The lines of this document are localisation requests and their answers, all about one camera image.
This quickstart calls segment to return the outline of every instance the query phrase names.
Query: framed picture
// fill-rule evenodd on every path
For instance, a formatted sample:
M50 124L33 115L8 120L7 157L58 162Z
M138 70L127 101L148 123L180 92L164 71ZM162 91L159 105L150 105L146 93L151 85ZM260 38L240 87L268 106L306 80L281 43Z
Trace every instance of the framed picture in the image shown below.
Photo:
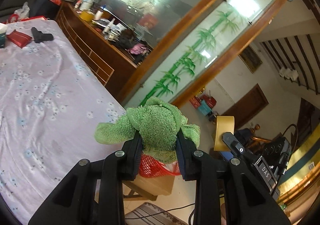
M256 52L252 49L252 47L247 46L239 55L239 57L244 61L247 67L250 69L252 73L254 73L258 67L262 64L261 59L256 54Z

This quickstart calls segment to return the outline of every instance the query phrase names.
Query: floor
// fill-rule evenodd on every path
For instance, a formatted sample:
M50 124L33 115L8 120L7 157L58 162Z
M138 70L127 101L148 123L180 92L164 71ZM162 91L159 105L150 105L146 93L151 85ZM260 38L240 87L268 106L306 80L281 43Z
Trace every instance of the floor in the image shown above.
M130 192L130 188L123 185L124 194L128 194ZM134 210L144 202L151 202L158 207L169 210L173 208L183 207L185 205L191 204L195 202L196 196L196 181L184 181L182 176L176 176L174 183L172 194L168 196L159 195L157 200L154 202L151 201L125 201L124 202L124 212L125 214ZM170 211L170 213L177 218L188 223L188 218L190 213L193 210L193 206L189 206L180 210Z

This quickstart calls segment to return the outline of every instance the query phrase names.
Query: wooden sideboard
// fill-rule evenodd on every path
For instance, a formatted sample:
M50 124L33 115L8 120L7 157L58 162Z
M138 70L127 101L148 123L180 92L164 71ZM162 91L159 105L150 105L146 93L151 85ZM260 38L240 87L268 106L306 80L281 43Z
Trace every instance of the wooden sideboard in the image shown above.
M84 62L117 100L138 67L130 54L106 41L91 24L79 18L69 3L62 3L56 21Z

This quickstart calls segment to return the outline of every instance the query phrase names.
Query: green plush fabric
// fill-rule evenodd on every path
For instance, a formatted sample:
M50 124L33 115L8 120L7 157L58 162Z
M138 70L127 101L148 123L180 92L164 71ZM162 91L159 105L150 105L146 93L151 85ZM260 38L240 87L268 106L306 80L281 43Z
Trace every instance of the green plush fabric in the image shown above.
M132 139L138 130L143 153L169 164L177 160L175 146L180 128L185 138L199 146L200 128L187 122L176 106L151 97L143 107L128 108L115 124L99 123L94 138L102 144L117 144Z

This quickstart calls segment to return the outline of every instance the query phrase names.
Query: bed sheet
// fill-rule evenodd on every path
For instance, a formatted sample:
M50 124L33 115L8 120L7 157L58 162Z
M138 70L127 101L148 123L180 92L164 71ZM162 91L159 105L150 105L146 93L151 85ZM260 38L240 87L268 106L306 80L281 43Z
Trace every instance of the bed sheet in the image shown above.
M82 158L97 161L122 145L93 138L99 122L115 122L122 106L100 84L55 21L9 24L31 27L54 40L0 49L0 193L22 224Z

